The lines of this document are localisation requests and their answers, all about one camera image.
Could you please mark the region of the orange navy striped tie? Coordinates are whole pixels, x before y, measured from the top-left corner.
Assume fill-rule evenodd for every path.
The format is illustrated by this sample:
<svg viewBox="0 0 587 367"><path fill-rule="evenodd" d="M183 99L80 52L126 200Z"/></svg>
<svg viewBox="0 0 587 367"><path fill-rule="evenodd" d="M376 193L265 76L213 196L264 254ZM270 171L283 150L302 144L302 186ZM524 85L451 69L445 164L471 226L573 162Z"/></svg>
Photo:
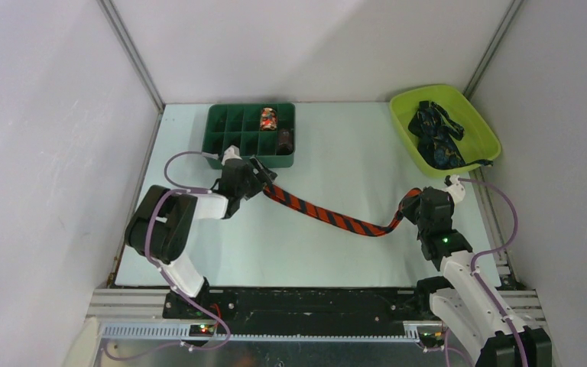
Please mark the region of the orange navy striped tie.
<svg viewBox="0 0 587 367"><path fill-rule="evenodd" d="M404 219L404 216L398 214L399 204L390 223L386 226L380 226L317 206L300 199L298 196L294 196L277 185L266 186L263 194L274 202L284 205L298 213L302 213L336 228L366 237L382 237L387 235L393 232Z"/></svg>

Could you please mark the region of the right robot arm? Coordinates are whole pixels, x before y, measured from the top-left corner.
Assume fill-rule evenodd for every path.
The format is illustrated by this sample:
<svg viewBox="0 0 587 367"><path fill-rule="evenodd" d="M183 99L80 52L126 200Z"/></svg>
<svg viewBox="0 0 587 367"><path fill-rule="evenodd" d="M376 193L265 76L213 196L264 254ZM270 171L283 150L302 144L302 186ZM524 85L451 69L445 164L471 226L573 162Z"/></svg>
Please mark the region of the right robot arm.
<svg viewBox="0 0 587 367"><path fill-rule="evenodd" d="M439 317L457 337L476 366L551 366L552 341L539 327L529 326L491 285L478 266L479 253L452 227L456 204L465 189L412 189L400 204L401 213L417 227L424 258L440 272L424 279L426 289L413 302L425 320Z"/></svg>

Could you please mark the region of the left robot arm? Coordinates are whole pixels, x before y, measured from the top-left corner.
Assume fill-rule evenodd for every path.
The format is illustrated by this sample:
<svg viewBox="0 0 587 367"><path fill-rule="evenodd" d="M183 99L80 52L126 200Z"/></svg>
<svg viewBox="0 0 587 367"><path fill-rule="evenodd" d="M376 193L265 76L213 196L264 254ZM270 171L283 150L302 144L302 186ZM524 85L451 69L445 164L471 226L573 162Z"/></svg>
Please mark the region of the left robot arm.
<svg viewBox="0 0 587 367"><path fill-rule="evenodd" d="M153 185L125 228L124 244L148 260L172 291L183 296L181 307L202 318L211 298L201 290L208 284L186 253L192 225L200 219L231 218L244 200L258 195L277 174L256 157L224 158L220 177L210 187Z"/></svg>

